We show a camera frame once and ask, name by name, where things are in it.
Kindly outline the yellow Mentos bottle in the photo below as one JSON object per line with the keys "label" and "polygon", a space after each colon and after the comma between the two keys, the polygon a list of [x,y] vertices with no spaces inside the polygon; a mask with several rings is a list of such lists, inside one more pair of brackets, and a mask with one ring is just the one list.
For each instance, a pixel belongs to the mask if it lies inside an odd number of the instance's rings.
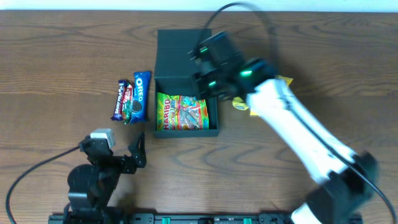
{"label": "yellow Mentos bottle", "polygon": [[233,98],[232,105],[234,108],[241,111],[245,111],[249,108],[249,106],[245,104],[245,102],[240,97]]}

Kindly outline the blue Oreo cookie pack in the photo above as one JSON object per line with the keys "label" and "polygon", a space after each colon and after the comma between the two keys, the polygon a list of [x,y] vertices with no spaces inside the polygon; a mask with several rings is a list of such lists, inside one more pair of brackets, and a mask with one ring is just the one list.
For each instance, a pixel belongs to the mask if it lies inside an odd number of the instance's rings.
{"label": "blue Oreo cookie pack", "polygon": [[150,78],[150,71],[134,73],[134,96],[131,106],[131,124],[146,120],[147,97]]}

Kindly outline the purple Dairy Milk bar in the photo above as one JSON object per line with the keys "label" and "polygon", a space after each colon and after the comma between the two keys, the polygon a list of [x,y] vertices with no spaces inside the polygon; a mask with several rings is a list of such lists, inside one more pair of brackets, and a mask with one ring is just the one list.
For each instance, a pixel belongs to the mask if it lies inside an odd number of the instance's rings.
{"label": "purple Dairy Milk bar", "polygon": [[129,84],[128,80],[119,80],[118,81],[118,95],[116,98],[116,104],[115,107],[113,109],[113,115],[111,117],[111,120],[113,121],[122,121],[123,120],[123,99],[124,99],[124,95],[126,93],[127,90],[127,86]]}

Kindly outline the red green chocolate bar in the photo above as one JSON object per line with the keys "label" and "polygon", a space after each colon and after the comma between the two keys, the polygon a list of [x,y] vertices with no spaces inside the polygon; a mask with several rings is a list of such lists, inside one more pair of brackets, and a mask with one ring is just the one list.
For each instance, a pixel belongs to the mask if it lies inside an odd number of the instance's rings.
{"label": "red green chocolate bar", "polygon": [[133,87],[131,84],[128,84],[126,92],[123,96],[122,119],[124,121],[124,124],[128,124],[131,120],[133,96],[134,96]]}

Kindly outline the yellow Hacks candy bag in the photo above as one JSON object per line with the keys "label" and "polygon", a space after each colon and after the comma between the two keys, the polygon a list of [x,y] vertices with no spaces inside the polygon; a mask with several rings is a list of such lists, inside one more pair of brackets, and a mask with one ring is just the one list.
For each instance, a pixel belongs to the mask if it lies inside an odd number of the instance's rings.
{"label": "yellow Hacks candy bag", "polygon": [[[280,78],[280,79],[282,79],[283,81],[285,81],[285,83],[287,84],[287,86],[289,86],[289,85],[292,83],[292,81],[293,81],[293,78],[290,78],[290,77],[283,77],[283,76],[281,76],[281,75],[278,75],[277,78]],[[259,117],[259,114],[257,114],[253,109],[251,109],[251,110],[250,110],[250,116]]]}

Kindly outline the Haribo gummy bag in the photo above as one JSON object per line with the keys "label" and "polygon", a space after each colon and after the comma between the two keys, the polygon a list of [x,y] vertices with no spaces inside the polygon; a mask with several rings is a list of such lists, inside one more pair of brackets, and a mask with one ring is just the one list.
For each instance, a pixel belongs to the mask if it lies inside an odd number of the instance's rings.
{"label": "Haribo gummy bag", "polygon": [[205,100],[194,96],[157,93],[158,131],[193,131],[209,129]]}

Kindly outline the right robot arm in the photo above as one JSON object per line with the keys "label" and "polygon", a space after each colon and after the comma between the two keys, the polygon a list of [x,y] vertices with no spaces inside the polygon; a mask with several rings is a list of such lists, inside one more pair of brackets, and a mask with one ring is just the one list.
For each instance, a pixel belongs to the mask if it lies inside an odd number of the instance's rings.
{"label": "right robot arm", "polygon": [[225,32],[202,30],[193,48],[199,99],[240,97],[296,153],[318,187],[291,213],[294,223],[348,223],[377,192],[378,164],[334,137],[267,61],[246,60]]}

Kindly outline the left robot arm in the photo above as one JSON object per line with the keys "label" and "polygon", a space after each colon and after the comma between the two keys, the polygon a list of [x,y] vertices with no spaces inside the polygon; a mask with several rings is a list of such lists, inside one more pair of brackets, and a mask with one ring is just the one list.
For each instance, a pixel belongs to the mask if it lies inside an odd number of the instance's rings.
{"label": "left robot arm", "polygon": [[122,174],[135,174],[147,163],[145,134],[140,133],[127,149],[131,153],[115,156],[111,129],[97,129],[79,143],[89,164],[74,168],[68,175],[68,199],[62,223],[117,223],[123,213],[108,207],[108,202]]}

